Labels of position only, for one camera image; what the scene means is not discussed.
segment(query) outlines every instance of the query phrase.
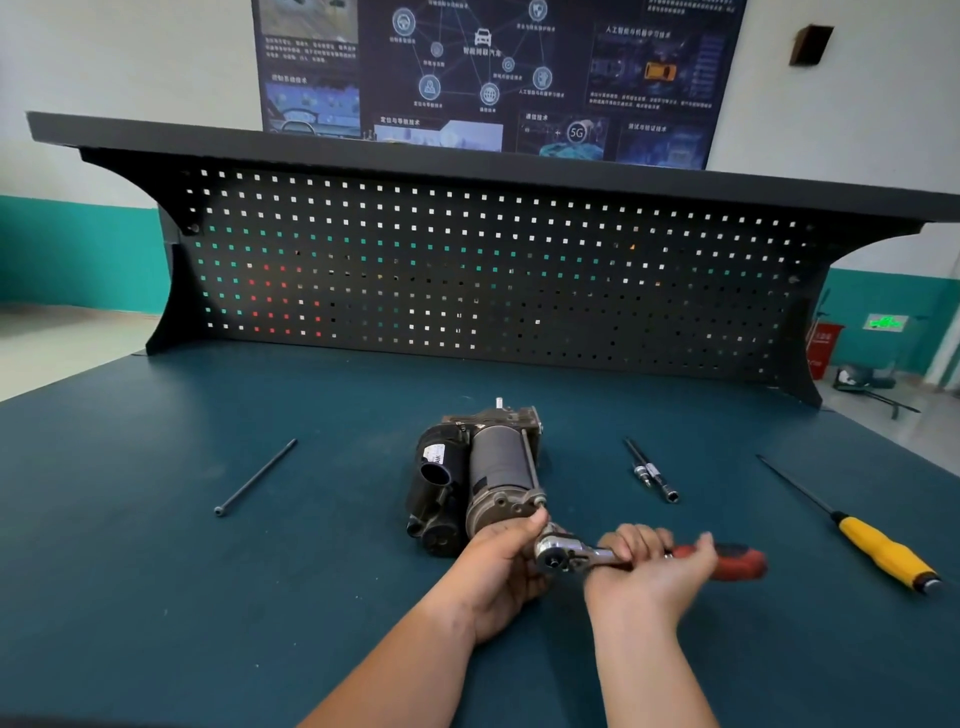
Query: red bin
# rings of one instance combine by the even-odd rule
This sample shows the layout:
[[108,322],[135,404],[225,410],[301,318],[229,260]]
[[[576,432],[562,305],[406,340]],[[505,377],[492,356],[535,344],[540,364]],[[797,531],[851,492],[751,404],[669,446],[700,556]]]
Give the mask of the red bin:
[[810,376],[814,379],[823,379],[827,372],[827,364],[836,349],[842,324],[828,324],[821,321],[813,329],[813,336],[806,345],[806,363],[810,367]]

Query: green exit sign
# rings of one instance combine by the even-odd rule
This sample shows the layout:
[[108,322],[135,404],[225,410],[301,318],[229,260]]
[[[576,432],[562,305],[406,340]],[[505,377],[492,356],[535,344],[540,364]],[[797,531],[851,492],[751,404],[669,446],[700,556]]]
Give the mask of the green exit sign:
[[867,317],[867,323],[864,328],[871,331],[892,331],[901,333],[909,321],[909,316],[893,316],[887,313],[872,313]]

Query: red ratchet handle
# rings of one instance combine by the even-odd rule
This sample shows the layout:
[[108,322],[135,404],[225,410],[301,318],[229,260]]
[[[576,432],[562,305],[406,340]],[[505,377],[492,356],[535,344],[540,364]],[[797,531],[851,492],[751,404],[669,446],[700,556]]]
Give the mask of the red ratchet handle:
[[[715,544],[717,568],[710,578],[714,581],[748,581],[763,578],[767,572],[767,557],[762,551],[743,544]],[[675,559],[683,559],[696,551],[696,546],[676,546]]]

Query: wall poster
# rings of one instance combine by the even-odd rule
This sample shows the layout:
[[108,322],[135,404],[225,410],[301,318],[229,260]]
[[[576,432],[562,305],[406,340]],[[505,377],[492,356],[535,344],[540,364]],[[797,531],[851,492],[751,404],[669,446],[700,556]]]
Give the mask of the wall poster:
[[264,131],[703,169],[746,0],[253,0]]

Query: hand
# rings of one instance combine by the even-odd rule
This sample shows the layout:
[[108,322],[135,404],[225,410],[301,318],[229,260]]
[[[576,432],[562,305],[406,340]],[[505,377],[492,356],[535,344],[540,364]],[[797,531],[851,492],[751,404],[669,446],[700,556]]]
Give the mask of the hand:
[[533,561],[533,542],[549,520],[546,509],[539,508],[529,518],[482,528],[424,600],[463,613],[474,644],[496,636],[524,604],[546,591],[546,577]]
[[665,559],[672,549],[673,534],[665,528],[623,523],[615,533],[600,539],[632,571],[596,567],[587,577],[584,593],[591,619],[618,619],[642,615],[671,630],[693,602],[717,564],[713,537],[704,533],[695,553],[683,559]]

